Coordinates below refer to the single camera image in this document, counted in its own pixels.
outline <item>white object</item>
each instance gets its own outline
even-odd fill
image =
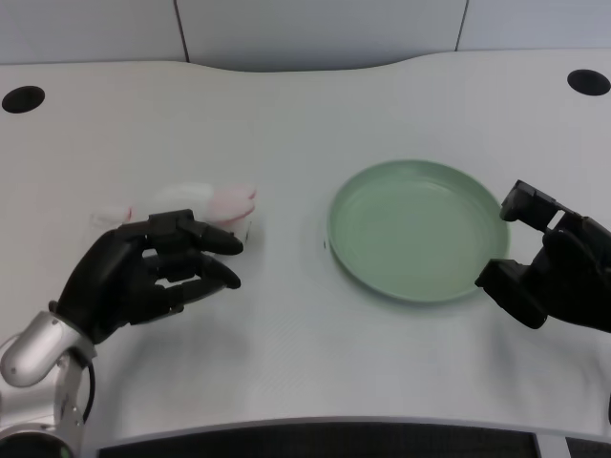
[[[607,0],[471,0],[458,49],[611,47]]]
[[[211,184],[191,182],[163,188],[142,202],[131,206],[105,205],[93,212],[85,235],[84,250],[99,236],[121,224],[145,221],[150,215],[189,209],[197,221],[209,222],[233,232],[240,240],[255,209],[254,186],[241,184],[215,189]]]
[[[333,70],[453,51],[466,0],[179,0],[191,62]]]
[[[553,319],[534,331],[483,293],[389,302],[348,278],[326,239],[346,179],[409,157],[471,174],[499,200],[521,178],[611,227],[611,97],[573,91],[577,68],[611,76],[611,51],[453,52],[329,73],[0,68],[0,94],[35,81],[48,95],[28,114],[0,111],[0,340],[59,296],[91,209],[201,177],[257,183],[246,249],[226,260],[242,288],[99,346],[86,445],[304,418],[611,441],[611,335]],[[510,258],[529,262],[540,234],[511,230]]]

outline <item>robotic hand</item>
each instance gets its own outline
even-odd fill
[[[195,221],[191,210],[122,225],[94,243],[50,311],[0,346],[2,458],[78,455],[95,393],[95,345],[127,323],[164,318],[240,287],[236,274],[203,251],[237,255],[242,243]],[[182,282],[164,287],[161,279]],[[76,394],[85,367],[90,394],[81,415]]]
[[[531,265],[490,260],[475,284],[533,329],[552,316],[611,332],[611,233],[522,181],[501,207],[502,219],[541,231],[543,248]],[[557,212],[564,215],[548,227]]]

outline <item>silver robotic arm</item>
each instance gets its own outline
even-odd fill
[[[153,250],[155,255],[145,256]],[[71,274],[59,301],[0,346],[0,457],[76,458],[95,394],[95,345],[240,279],[202,252],[237,255],[232,234],[190,210],[152,215],[104,234]],[[176,283],[168,287],[159,279]],[[84,369],[89,401],[76,403]]]
[[[78,455],[85,419],[76,394],[94,356],[92,342],[51,312],[0,347],[0,456]]]

